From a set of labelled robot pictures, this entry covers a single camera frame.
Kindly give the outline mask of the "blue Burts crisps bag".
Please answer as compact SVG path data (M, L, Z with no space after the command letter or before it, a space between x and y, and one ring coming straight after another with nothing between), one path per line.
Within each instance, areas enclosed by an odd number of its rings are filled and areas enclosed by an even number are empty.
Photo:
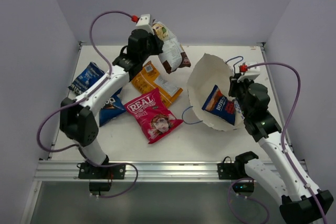
M234 102L228 100L217 85L214 85L202 106L202 110L218 116L231 125L235 125L236 110Z

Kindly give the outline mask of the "orange potato chips bag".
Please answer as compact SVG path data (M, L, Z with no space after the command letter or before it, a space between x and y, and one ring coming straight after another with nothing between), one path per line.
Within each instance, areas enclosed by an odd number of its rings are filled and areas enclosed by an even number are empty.
M167 108L170 107L183 92L182 88L165 80L151 61L144 65L131 83L141 94L146 94L158 88L161 100Z

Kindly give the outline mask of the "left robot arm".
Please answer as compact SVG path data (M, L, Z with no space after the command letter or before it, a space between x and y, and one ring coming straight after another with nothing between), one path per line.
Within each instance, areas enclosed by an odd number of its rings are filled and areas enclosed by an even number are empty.
M97 178L107 176L109 165L108 156L97 140L99 128L96 115L113 94L142 70L149 56L162 52L162 47L163 41L153 29L133 30L126 48L112 62L112 69L86 92L61 102L60 130L78 145L82 156L92 164L90 171Z

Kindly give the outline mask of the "pink Real crisps bag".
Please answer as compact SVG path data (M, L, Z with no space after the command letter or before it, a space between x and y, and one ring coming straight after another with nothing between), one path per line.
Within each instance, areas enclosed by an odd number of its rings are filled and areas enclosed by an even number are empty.
M156 143L183 123L164 105L158 88L131 100L124 107L136 119L149 144Z

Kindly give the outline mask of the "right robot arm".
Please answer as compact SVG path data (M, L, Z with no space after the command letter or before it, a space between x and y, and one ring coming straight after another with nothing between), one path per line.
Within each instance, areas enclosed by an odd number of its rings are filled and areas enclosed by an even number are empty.
M326 220L334 199L328 190L321 190L296 159L282 129L268 111L268 89L253 80L230 77L229 95L242 111L245 129L267 153L275 166L275 174L253 153L236 158L234 172L240 178L256 180L276 201L286 223L312 223Z

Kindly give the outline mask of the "blue checkered paper bag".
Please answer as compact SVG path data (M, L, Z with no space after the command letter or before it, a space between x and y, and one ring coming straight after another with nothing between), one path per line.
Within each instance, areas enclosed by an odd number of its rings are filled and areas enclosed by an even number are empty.
M215 130L224 132L241 129L244 117L236 102L233 105L234 124L202 109L214 87L218 87L219 91L228 100L234 100L228 94L229 77L233 74L233 68L224 59L215 55L204 54L194 66L186 84L190 106L182 112L184 123L189 125L204 123Z

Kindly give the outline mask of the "dark blue popcorn bag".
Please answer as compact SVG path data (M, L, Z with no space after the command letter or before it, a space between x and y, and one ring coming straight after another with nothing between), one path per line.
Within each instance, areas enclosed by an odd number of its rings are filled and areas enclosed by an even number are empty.
M74 79L68 89L75 95L81 95L93 86L103 75L104 71L94 62L90 62L83 72Z

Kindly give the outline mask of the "blue Doritos bag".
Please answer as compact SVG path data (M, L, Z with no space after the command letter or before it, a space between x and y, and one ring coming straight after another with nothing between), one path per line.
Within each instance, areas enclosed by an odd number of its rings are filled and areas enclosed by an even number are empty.
M104 104L99 111L99 126L102 127L110 120L126 112L124 105L119 98L119 94L122 91L120 88L115 94L113 94Z

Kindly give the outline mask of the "gold brown snack bag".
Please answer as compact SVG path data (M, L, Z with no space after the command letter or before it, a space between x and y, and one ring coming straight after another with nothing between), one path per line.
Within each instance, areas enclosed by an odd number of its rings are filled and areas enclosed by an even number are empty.
M155 22L152 28L163 41L159 60L166 73L170 74L178 68L191 67L191 62L176 35L162 22Z

